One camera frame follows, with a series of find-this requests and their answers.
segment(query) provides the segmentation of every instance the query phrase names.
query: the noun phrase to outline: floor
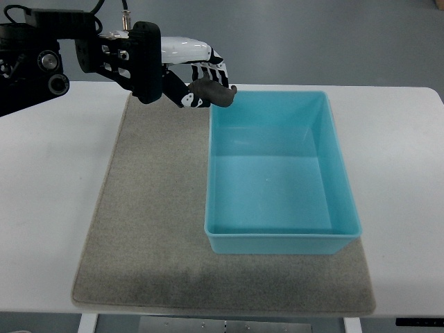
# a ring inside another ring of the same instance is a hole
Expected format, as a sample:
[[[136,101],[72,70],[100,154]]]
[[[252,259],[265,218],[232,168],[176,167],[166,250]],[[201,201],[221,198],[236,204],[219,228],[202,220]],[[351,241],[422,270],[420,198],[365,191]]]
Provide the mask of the floor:
[[[3,0],[3,5],[16,3]],[[90,10],[90,0],[20,1],[34,8]],[[444,100],[444,10],[434,0],[204,0],[128,1],[132,20],[159,25],[212,45],[225,59],[231,83],[430,87]],[[19,20],[22,14],[13,16]],[[120,1],[106,1],[98,17],[104,31],[121,28]],[[6,18],[0,14],[0,23]],[[84,74],[74,41],[60,41],[70,80],[105,80]],[[172,68],[185,82],[188,65]],[[295,319],[307,322],[310,318]],[[75,314],[0,313],[0,333],[77,332]],[[138,316],[104,315],[96,332],[137,332]],[[312,321],[314,332],[344,332],[340,318]],[[442,332],[396,327],[394,318],[363,318],[364,333]]]

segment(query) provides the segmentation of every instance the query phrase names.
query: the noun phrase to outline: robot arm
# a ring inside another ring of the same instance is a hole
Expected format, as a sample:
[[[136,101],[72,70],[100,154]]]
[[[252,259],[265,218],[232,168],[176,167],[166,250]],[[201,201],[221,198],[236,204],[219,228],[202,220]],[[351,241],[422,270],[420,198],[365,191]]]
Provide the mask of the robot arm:
[[[76,41],[78,62],[85,73],[95,72],[117,82],[142,103],[152,103],[162,93],[179,107],[228,106],[233,101],[236,88],[228,88],[223,59],[209,45],[189,38],[161,37],[158,26],[150,22],[137,22],[131,28],[126,9],[126,30],[100,35],[96,9],[7,7],[24,9],[26,23],[13,21],[5,8],[12,23],[0,24],[0,117],[68,92],[58,39]],[[191,64],[193,83],[189,86],[169,69],[179,63]],[[199,68],[202,78],[198,78]]]

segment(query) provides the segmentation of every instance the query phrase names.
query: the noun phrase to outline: cable connector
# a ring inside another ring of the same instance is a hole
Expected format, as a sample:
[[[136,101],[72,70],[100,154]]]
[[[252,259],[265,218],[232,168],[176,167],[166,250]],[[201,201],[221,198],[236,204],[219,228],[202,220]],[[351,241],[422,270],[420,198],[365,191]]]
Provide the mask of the cable connector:
[[[129,10],[122,10],[123,17],[122,17],[122,23],[123,23],[123,29],[125,31],[131,30],[131,17],[130,17],[130,11]]]

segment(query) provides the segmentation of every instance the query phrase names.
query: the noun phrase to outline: gray carpet mat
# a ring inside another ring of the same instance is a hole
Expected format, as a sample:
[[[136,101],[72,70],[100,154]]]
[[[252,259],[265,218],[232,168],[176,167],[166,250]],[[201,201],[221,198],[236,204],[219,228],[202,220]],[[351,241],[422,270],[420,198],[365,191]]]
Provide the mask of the gray carpet mat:
[[[203,229],[208,109],[128,99],[72,289],[76,306],[179,316],[363,316],[361,240],[335,255],[217,255]]]

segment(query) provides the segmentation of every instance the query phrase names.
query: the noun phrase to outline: blue plastic bin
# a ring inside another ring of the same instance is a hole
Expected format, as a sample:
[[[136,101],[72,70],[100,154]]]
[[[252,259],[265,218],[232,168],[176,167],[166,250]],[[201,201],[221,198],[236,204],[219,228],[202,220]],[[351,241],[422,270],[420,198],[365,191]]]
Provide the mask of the blue plastic bin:
[[[326,255],[361,234],[324,92],[238,92],[210,113],[214,252]]]

